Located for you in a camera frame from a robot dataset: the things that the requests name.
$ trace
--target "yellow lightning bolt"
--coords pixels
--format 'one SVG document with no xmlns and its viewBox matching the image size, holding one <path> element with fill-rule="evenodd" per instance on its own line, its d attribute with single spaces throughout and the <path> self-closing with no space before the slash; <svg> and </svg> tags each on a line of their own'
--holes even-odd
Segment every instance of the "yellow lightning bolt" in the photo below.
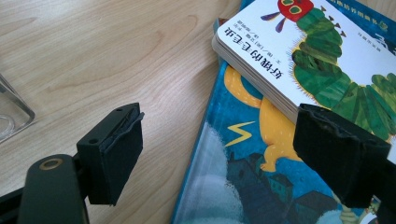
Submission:
<svg viewBox="0 0 396 224">
<path fill-rule="evenodd" d="M 240 124 L 235 124 L 235 125 L 232 125 L 232 126 L 228 127 L 229 130 L 231 130 L 231 131 L 233 131 L 233 132 L 236 132 L 236 133 L 239 133 L 239 134 L 241 134 L 242 136 L 240 136 L 240 137 L 234 139 L 233 141 L 229 142 L 229 143 L 228 143 L 227 145 L 225 145 L 225 146 L 226 146 L 226 147 L 229 147 L 229 146 L 235 145 L 235 144 L 240 143 L 240 142 L 242 142 L 242 141 L 245 141 L 245 140 L 247 140 L 249 137 L 251 137 L 251 133 L 249 133 L 249 132 L 247 132 L 247 131 L 245 131 L 245 130 L 240 129 L 240 127 L 246 126 L 246 125 L 251 124 L 251 123 L 254 123 L 254 121 L 246 122 L 246 123 L 240 123 Z"/>
</svg>

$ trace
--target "caterpillar body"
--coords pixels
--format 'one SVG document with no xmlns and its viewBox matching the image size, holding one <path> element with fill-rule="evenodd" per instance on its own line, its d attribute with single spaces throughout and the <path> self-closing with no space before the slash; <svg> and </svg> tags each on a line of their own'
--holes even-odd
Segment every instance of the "caterpillar body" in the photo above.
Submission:
<svg viewBox="0 0 396 224">
<path fill-rule="evenodd" d="M 296 22 L 306 33 L 291 54 L 293 76 L 300 87 L 318 104 L 378 137 L 389 140 L 396 134 L 396 76 L 372 75 L 370 85 L 359 85 L 337 65 L 342 55 L 343 37 L 324 8 L 315 8 L 309 0 L 278 0 L 280 12 L 262 16 L 268 21 L 282 14 L 285 18 L 276 30 L 282 31 L 286 19 Z"/>
</svg>

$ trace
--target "wooden table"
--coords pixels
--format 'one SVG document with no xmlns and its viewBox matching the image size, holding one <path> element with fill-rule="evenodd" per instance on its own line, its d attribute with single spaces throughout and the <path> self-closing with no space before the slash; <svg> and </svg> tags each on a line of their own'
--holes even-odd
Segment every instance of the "wooden table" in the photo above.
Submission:
<svg viewBox="0 0 396 224">
<path fill-rule="evenodd" d="M 392 19 L 396 1 L 361 0 Z M 1 0 L 0 73 L 36 112 L 0 145 L 0 195 L 28 167 L 74 155 L 112 109 L 139 102 L 144 149 L 115 207 L 92 223 L 167 223 L 218 71 L 212 22 L 240 1 Z"/>
</svg>

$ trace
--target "board book pages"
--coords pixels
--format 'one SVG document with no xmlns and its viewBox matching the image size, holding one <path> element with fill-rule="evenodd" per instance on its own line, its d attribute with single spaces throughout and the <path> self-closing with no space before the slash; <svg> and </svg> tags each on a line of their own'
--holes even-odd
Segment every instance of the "board book pages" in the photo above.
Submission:
<svg viewBox="0 0 396 224">
<path fill-rule="evenodd" d="M 291 121 L 299 104 L 320 105 L 394 145 L 395 49 L 338 11 L 340 2 L 354 7 L 256 0 L 218 29 L 213 49 Z"/>
<path fill-rule="evenodd" d="M 220 60 L 172 223 L 374 223 L 379 202 L 366 209 L 341 205 L 296 156 L 294 128 L 266 95 Z"/>
</svg>

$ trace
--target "book cover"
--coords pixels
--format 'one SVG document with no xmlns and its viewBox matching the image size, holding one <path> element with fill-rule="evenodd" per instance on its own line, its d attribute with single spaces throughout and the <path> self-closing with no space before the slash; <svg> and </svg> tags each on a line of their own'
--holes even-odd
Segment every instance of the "book cover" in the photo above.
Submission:
<svg viewBox="0 0 396 224">
<path fill-rule="evenodd" d="M 347 0 L 256 0 L 219 28 L 214 49 L 292 121 L 300 103 L 320 105 L 394 142 L 394 45 L 331 2 L 361 27 L 395 30 Z"/>
<path fill-rule="evenodd" d="M 172 223 L 374 223 L 379 203 L 341 205 L 296 156 L 294 128 L 221 61 Z"/>
</svg>

